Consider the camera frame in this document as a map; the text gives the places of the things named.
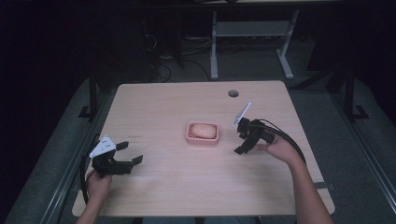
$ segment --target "metal frame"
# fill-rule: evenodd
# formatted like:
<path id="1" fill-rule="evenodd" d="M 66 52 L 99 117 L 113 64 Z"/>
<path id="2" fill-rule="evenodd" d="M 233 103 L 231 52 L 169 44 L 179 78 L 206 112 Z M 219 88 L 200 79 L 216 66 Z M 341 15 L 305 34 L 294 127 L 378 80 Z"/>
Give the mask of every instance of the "metal frame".
<path id="1" fill-rule="evenodd" d="M 96 112 L 98 110 L 97 106 L 97 93 L 96 93 L 96 82 L 94 79 L 93 72 L 89 78 L 90 83 L 90 106 L 82 107 L 81 111 L 79 112 L 79 118 L 89 118 L 90 122 L 95 118 Z"/>
<path id="2" fill-rule="evenodd" d="M 291 36 L 293 35 L 294 26 L 300 10 L 295 9 L 289 21 L 237 21 L 221 22 L 217 21 L 217 12 L 213 12 L 212 21 L 212 50 L 210 52 L 210 78 L 217 80 L 219 78 L 218 58 L 216 54 L 217 36 L 285 36 L 285 42 L 281 49 L 276 50 L 277 57 L 282 65 L 283 72 L 287 79 L 294 79 L 291 72 L 286 52 L 289 47 Z"/>

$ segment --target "wire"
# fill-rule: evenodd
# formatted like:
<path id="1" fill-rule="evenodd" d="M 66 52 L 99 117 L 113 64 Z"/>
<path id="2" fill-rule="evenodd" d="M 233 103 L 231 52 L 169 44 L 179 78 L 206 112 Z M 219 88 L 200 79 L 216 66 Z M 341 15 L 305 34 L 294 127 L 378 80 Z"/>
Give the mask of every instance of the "wire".
<path id="1" fill-rule="evenodd" d="M 154 65 L 151 64 L 150 66 L 151 66 L 150 74 L 152 74 L 152 72 L 154 71 L 158 75 L 157 71 L 155 70 Z M 155 76 L 155 78 L 152 80 L 152 82 L 157 82 L 157 80 L 158 80 L 158 76 Z"/>
<path id="2" fill-rule="evenodd" d="M 90 172 L 90 174 L 87 176 L 87 179 L 85 180 L 85 183 L 86 183 L 86 184 L 87 184 L 88 180 L 91 178 L 91 176 L 92 176 L 95 172 L 96 172 L 95 170 L 92 170 L 92 171 Z"/>
<path id="3" fill-rule="evenodd" d="M 300 155 L 301 159 L 303 160 L 303 162 L 306 164 L 306 160 L 305 160 L 305 156 L 304 153 L 301 151 L 300 147 L 297 145 L 297 143 L 285 132 L 283 132 L 282 130 L 280 130 L 279 128 L 275 129 L 272 127 L 269 127 L 265 124 L 263 125 L 248 125 L 248 127 L 256 127 L 256 128 L 262 128 L 264 130 L 270 131 L 272 133 L 275 133 L 281 137 L 283 137 L 286 141 L 288 141 L 293 147 L 294 149 L 297 151 L 297 153 Z"/>
<path id="4" fill-rule="evenodd" d="M 208 81 L 212 81 L 212 79 L 210 79 L 209 74 L 206 72 L 206 69 L 205 69 L 200 63 L 195 62 L 195 61 L 192 61 L 192 60 L 187 60 L 187 59 L 184 59 L 183 61 L 184 61 L 184 62 L 189 62 L 189 63 L 195 63 L 196 65 L 200 66 L 200 67 L 202 68 L 202 70 L 204 70 L 204 72 L 205 72 L 205 74 L 206 74 L 207 80 L 208 80 Z"/>
<path id="5" fill-rule="evenodd" d="M 79 164 L 79 184 L 81 187 L 81 191 L 82 191 L 82 196 L 84 198 L 84 202 L 85 204 L 88 203 L 88 191 L 87 191 L 87 185 L 86 185 L 86 180 L 85 180 L 85 162 L 88 158 L 88 156 L 90 155 L 90 152 L 94 149 L 94 147 L 98 144 L 98 142 L 96 141 L 96 139 L 98 138 L 99 134 L 97 133 L 94 137 L 93 140 L 91 142 L 91 146 L 88 147 L 88 149 L 85 151 L 84 155 L 82 155 L 81 157 L 81 163 Z"/>
<path id="6" fill-rule="evenodd" d="M 155 47 L 157 47 L 157 38 L 155 38 L 154 35 L 145 35 L 145 37 L 151 37 L 152 39 L 154 39 L 154 45 L 151 47 L 151 49 L 146 49 L 149 52 L 152 52 L 155 49 Z"/>
<path id="7" fill-rule="evenodd" d="M 210 37 L 203 37 L 203 38 L 207 38 L 208 41 L 206 41 L 201 46 L 198 46 L 198 47 L 195 47 L 195 48 L 192 48 L 192 49 L 188 49 L 188 50 L 182 52 L 181 55 L 185 56 L 185 55 L 193 54 L 193 53 L 199 52 L 199 51 L 201 51 L 203 49 L 207 49 L 208 47 L 210 47 L 210 44 L 212 43 L 212 39 Z M 170 56 L 170 55 L 169 56 L 160 56 L 160 59 L 162 59 L 162 60 L 173 60 L 174 57 Z"/>
<path id="8" fill-rule="evenodd" d="M 278 128 L 274 123 L 272 123 L 271 121 L 269 121 L 269 120 L 267 120 L 267 119 L 259 119 L 259 120 L 263 120 L 263 121 L 265 121 L 265 122 L 271 124 L 271 125 L 274 126 L 275 128 L 277 128 L 280 132 L 285 133 L 285 132 L 283 132 L 280 128 Z"/>
<path id="9" fill-rule="evenodd" d="M 165 83 L 165 82 L 171 80 L 171 76 L 172 76 L 172 71 L 171 71 L 171 69 L 170 69 L 168 66 L 166 66 L 166 65 L 164 65 L 164 64 L 161 64 L 161 63 L 159 63 L 158 65 L 164 67 L 164 68 L 165 68 L 166 70 L 168 70 L 168 72 L 169 72 L 168 77 L 166 77 L 166 78 L 165 78 L 165 81 L 162 81 L 162 83 Z M 158 72 L 158 75 L 159 75 L 160 80 L 161 80 L 161 77 L 163 77 L 163 76 L 161 76 L 160 72 Z"/>
<path id="10" fill-rule="evenodd" d="M 88 202 L 88 193 L 87 193 L 87 188 L 86 188 L 86 181 L 84 178 L 84 172 L 85 172 L 85 160 L 88 157 L 89 152 L 91 151 L 91 148 L 89 148 L 87 150 L 87 152 L 81 156 L 81 162 L 80 162 L 80 167 L 79 167 L 79 171 L 80 171 L 80 184 L 81 184 L 81 191 L 82 191 L 82 196 L 84 197 L 84 202 L 85 204 L 87 204 Z M 64 196 L 65 198 L 69 197 L 70 194 L 70 190 L 72 189 L 73 185 L 70 185 L 69 189 L 67 190 L 66 195 Z M 66 201 L 64 200 L 62 205 L 61 205 L 61 212 L 60 215 L 58 216 L 57 219 L 57 223 L 61 223 L 61 219 L 62 219 L 62 213 L 64 212 L 64 205 L 66 204 Z"/>

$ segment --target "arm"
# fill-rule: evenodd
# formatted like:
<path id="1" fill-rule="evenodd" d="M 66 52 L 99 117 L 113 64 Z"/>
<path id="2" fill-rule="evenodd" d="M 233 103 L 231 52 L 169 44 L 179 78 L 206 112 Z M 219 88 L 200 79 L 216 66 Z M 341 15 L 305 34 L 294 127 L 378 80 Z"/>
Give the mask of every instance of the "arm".
<path id="1" fill-rule="evenodd" d="M 288 141 L 275 135 L 274 142 L 271 145 L 258 144 L 256 148 L 267 151 L 289 166 L 293 179 L 297 223 L 333 223 L 305 163 Z"/>
<path id="2" fill-rule="evenodd" d="M 99 174 L 92 171 L 87 175 L 87 178 L 87 189 L 90 199 L 77 224 L 91 224 L 96 221 L 111 189 L 111 175 L 101 178 Z"/>

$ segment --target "table leg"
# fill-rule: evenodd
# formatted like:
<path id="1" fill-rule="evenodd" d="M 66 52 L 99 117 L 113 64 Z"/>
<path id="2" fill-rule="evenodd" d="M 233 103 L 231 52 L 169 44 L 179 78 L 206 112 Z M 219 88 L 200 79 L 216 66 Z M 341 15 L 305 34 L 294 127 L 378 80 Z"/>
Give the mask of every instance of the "table leg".
<path id="1" fill-rule="evenodd" d="M 212 50 L 210 52 L 210 78 L 217 80 L 218 74 L 218 58 L 216 56 L 216 34 L 217 34 L 217 12 L 213 12 L 212 22 Z"/>
<path id="2" fill-rule="evenodd" d="M 277 57 L 280 60 L 280 64 L 282 65 L 283 72 L 285 73 L 285 76 L 286 76 L 287 79 L 294 79 L 294 75 L 291 72 L 288 60 L 286 59 L 286 51 L 288 50 L 289 42 L 291 40 L 291 36 L 293 35 L 294 26 L 295 26 L 295 23 L 297 21 L 297 17 L 298 17 L 299 12 L 300 12 L 299 9 L 296 9 L 296 10 L 293 11 L 293 14 L 291 15 L 291 19 L 290 19 L 290 22 L 289 22 L 288 29 L 286 31 L 285 43 L 283 44 L 281 49 L 277 49 L 276 50 Z"/>

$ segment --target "table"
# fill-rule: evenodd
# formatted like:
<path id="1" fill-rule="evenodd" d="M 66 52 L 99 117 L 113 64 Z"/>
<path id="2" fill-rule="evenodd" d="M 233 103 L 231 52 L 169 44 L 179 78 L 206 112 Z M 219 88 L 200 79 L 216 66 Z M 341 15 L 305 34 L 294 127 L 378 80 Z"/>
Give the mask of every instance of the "table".
<path id="1" fill-rule="evenodd" d="M 239 95 L 231 97 L 229 91 Z M 130 142 L 127 149 L 116 153 L 117 161 L 139 155 L 144 159 L 130 175 L 113 177 L 102 216 L 295 214 L 288 166 L 265 152 L 233 152 L 244 140 L 232 123 L 247 102 L 251 107 L 245 118 L 268 119 L 288 133 L 302 149 L 314 182 L 322 182 L 303 127 L 280 81 L 121 85 L 101 137 L 106 134 L 115 143 Z M 219 143 L 189 145 L 185 132 L 190 121 L 216 122 Z M 329 191 L 318 192 L 332 213 Z M 79 216 L 84 207 L 80 193 L 73 214 Z"/>

